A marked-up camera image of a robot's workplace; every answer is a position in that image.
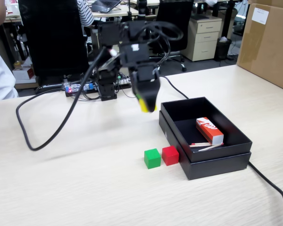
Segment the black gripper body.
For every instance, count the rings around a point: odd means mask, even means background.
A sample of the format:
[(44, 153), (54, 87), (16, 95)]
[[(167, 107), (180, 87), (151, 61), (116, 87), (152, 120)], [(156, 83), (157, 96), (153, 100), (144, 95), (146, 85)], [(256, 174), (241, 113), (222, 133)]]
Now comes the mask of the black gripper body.
[(127, 67), (131, 82), (159, 82), (156, 63), (150, 59), (146, 43), (120, 44), (121, 64)]

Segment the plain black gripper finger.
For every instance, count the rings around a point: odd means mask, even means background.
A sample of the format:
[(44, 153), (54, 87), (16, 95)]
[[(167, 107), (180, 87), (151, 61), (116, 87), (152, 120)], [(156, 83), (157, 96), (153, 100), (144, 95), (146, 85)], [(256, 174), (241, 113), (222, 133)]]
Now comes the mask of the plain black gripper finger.
[(140, 83), (140, 105), (143, 112), (154, 112), (156, 110), (159, 89), (159, 79)]

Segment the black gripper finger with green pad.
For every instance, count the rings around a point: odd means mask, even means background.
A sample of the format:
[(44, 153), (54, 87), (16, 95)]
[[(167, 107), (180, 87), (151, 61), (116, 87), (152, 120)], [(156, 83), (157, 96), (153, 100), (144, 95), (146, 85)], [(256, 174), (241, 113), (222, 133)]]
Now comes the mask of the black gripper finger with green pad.
[(137, 72), (132, 72), (131, 74), (131, 84), (132, 84), (132, 90), (133, 90), (133, 94), (135, 95), (135, 97), (140, 100), (140, 95), (139, 95), (139, 91), (138, 91), (138, 74)]

